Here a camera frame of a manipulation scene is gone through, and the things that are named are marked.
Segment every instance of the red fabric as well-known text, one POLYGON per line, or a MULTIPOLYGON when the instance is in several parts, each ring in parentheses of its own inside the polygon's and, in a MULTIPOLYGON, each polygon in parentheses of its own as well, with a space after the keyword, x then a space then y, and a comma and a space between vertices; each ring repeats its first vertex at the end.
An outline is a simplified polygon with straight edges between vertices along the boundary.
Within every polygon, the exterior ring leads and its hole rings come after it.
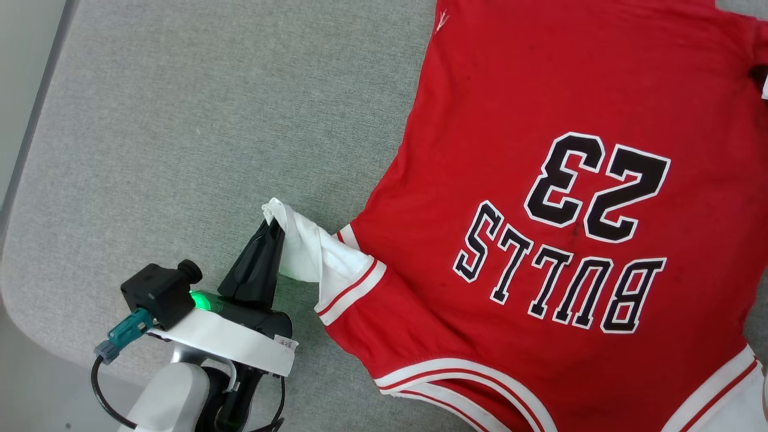
MULTIPOLYGON (((530 389, 561 432, 661 430, 744 348, 768 261, 768 112, 749 78, 768 62, 768 31, 694 3, 438 1, 402 146, 352 223, 362 251, 389 266, 386 281, 331 324, 331 336, 374 377, 450 355, 496 367, 530 389), (569 132, 599 137, 604 157, 596 172, 565 161, 573 187, 548 200, 582 206, 560 228, 532 218, 526 203, 553 141, 569 132), (588 236, 584 217, 598 192, 637 178, 607 175, 618 145, 669 165, 655 196, 606 213, 637 221, 631 239, 612 243, 588 236), (488 253, 467 282, 455 263, 470 252, 465 236, 485 200, 504 221, 493 239, 482 226, 488 253), (499 304, 490 296, 515 250, 496 245, 506 224, 533 245, 499 304), (538 318, 528 309, 549 269, 532 265, 543 244, 573 259, 538 318), (588 329, 553 321, 586 257, 613 263, 588 329), (603 332, 622 269, 646 258, 666 261, 637 329, 603 332)), ((530 430, 492 391, 446 385, 512 430, 530 430)))

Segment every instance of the gray floor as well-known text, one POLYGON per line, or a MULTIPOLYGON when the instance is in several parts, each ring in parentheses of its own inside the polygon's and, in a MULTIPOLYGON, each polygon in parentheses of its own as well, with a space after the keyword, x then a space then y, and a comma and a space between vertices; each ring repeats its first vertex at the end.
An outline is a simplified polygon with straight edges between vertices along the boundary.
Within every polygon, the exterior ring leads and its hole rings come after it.
MULTIPOLYGON (((61 336, 77 328, 61 329, 61 336)), ((118 425, 96 403, 90 371, 32 342, 0 304, 0 429, 14 432, 107 432, 118 425)), ((127 413, 141 389, 101 375, 104 395, 127 413)))

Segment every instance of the black cable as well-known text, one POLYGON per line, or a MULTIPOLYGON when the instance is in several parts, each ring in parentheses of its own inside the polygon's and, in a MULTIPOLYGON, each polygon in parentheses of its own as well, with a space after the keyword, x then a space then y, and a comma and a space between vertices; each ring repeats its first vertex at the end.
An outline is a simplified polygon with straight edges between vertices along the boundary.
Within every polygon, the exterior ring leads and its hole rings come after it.
MULTIPOLYGON (((125 427, 129 427, 131 429, 136 429, 138 425, 136 423, 128 420, 127 418, 121 416, 114 408, 107 403, 107 401, 104 399, 104 394, 101 392, 101 388, 98 385, 98 368, 101 366, 101 362, 104 361, 104 358, 102 356, 96 357, 96 361, 94 362, 94 366, 91 369, 91 387, 94 389, 94 394, 96 395, 96 400, 98 401, 99 405, 101 405, 102 408, 104 408, 105 411, 107 411, 107 414, 109 414, 112 418, 120 422, 125 427)), ((285 387, 283 387, 283 396, 285 395, 285 387)))
POLYGON ((280 415, 283 413, 283 408, 286 404, 286 378, 280 377, 280 406, 277 407, 277 412, 275 413, 275 417, 272 419, 272 423, 267 424, 264 427, 260 427, 258 429, 254 429, 251 432, 277 432, 278 429, 280 429, 280 426, 283 426, 283 422, 285 421, 284 418, 280 418, 280 415))

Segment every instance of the gray fabric surface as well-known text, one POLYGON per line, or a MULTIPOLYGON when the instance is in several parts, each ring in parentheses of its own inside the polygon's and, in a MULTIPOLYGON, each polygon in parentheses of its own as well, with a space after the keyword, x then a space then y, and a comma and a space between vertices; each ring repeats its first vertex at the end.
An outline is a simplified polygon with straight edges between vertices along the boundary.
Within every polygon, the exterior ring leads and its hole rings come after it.
MULTIPOLYGON (((763 0, 732 0, 768 16, 763 0)), ((190 258, 215 290, 273 196, 329 231, 362 209, 396 153, 433 0, 83 0, 51 81, 0 263, 17 325, 90 364, 127 313, 119 284, 190 258)), ((286 432, 469 430, 378 394, 325 334, 316 286, 281 279, 301 345, 286 432)), ((768 287, 749 319, 768 358, 768 287)), ((149 338, 105 368, 145 382, 170 356, 149 338)), ((268 380, 257 405, 271 416, 268 380)))

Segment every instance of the teal connector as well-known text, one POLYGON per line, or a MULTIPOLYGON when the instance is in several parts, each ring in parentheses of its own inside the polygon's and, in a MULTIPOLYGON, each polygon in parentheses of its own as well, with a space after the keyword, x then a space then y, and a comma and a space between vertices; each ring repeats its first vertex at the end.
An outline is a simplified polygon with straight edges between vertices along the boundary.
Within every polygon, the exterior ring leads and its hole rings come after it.
POLYGON ((107 334, 109 341, 122 351, 129 343, 137 340, 154 326, 152 316, 146 309, 139 307, 133 314, 128 315, 117 327, 107 334))

